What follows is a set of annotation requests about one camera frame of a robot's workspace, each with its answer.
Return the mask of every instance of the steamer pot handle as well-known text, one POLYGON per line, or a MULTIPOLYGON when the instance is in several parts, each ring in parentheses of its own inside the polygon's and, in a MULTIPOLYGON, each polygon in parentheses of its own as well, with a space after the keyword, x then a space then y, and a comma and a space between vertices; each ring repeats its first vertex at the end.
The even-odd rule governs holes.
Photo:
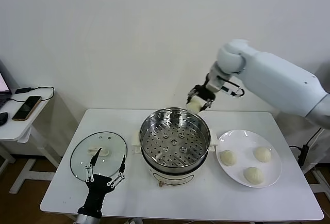
POLYGON ((133 153, 141 153, 141 145, 140 145, 140 137, 139 137, 139 130, 136 130, 132 135, 132 146, 133 146, 133 153))
POLYGON ((211 152, 215 152, 216 146, 219 145, 217 134, 212 129, 210 129, 210 134, 211 134, 211 143, 208 150, 211 152))

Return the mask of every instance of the charging cable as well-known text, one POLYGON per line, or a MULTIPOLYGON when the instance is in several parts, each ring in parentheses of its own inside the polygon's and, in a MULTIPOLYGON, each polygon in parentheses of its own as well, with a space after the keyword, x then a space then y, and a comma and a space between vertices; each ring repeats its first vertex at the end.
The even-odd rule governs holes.
MULTIPOLYGON (((33 90, 36 90, 36 89, 40 89, 40 88, 52 88, 53 92, 52 92, 52 95, 47 98, 47 99, 42 99, 41 101, 46 101, 46 100, 49 100, 49 99, 52 99, 53 96, 54 96, 54 93, 55 93, 55 88, 53 86, 39 86, 37 88, 31 88, 31 87, 26 87, 26 88, 20 88, 20 89, 17 89, 15 91, 15 94, 20 94, 20 93, 27 93, 27 92, 30 92, 30 91, 33 91, 33 90)), ((17 99, 12 99, 12 98, 7 98, 7 100, 13 100, 15 102, 25 102, 25 100, 17 100, 17 99)))

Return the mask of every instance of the laptop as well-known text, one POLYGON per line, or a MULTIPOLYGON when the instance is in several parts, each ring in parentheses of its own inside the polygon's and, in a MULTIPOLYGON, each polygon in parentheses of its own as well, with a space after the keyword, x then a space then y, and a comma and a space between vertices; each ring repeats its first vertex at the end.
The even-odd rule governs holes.
POLYGON ((0 73, 0 108, 8 101, 12 95, 8 85, 0 73))

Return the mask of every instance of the computer mouse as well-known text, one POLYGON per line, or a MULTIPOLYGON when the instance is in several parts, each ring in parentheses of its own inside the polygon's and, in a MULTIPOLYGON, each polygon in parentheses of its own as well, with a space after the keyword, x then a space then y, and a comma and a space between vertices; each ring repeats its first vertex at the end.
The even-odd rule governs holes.
POLYGON ((8 112, 0 113, 0 126, 4 125, 8 120, 8 112))

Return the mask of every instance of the black cable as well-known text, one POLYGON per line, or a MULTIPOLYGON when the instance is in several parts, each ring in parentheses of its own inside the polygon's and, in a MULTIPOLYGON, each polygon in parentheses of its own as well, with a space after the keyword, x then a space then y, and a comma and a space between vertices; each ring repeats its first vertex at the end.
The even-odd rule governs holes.
POLYGON ((52 90, 53 90, 52 95, 48 99, 43 99, 41 101, 46 101, 46 100, 49 100, 49 99, 53 98, 54 93, 55 93, 55 88, 53 86, 39 86, 37 88, 34 88, 33 90, 40 89, 40 88, 52 88, 52 90))
POLYGON ((319 133, 319 131, 321 130, 322 128, 319 128, 315 134, 313 134, 313 136, 308 140, 308 142, 306 143, 306 145, 308 145, 310 143, 310 141, 319 133))
POLYGON ((240 87, 239 85, 237 85, 237 84, 235 84, 234 82, 231 82, 231 81, 229 81, 229 80, 227 80, 227 79, 225 79, 225 78, 222 78, 222 77, 220 77, 220 76, 218 76, 218 75, 217 75, 217 79, 221 79, 222 81, 225 81, 225 82, 227 82, 227 83, 229 83, 229 84, 231 84, 231 85, 237 87, 238 89, 242 90, 242 93, 241 93, 241 94, 233 95, 233 97, 236 97, 237 95, 238 95, 238 97, 236 97, 236 98, 240 98, 240 97, 244 96, 245 91, 244 91, 243 89, 241 89, 241 87, 240 87))
POLYGON ((289 146, 290 148, 298 148, 300 151, 301 151, 301 147, 298 147, 298 146, 289 146))
MULTIPOLYGON (((53 98, 54 93, 55 93, 55 88, 53 86, 39 86, 37 88, 32 88, 30 91, 40 89, 40 88, 52 88, 52 90, 53 90, 52 95, 48 99, 43 99, 43 100, 40 100, 40 101, 46 101, 46 100, 49 100, 49 99, 53 98)), ((25 100, 17 100, 17 99, 12 99, 12 98, 8 98, 7 100, 13 100, 15 102, 22 102, 22 103, 25 102, 25 100)))
POLYGON ((15 102, 25 102, 25 100, 21 101, 21 100, 16 100, 16 99, 12 99, 12 98, 7 98, 7 100, 13 100, 15 102))

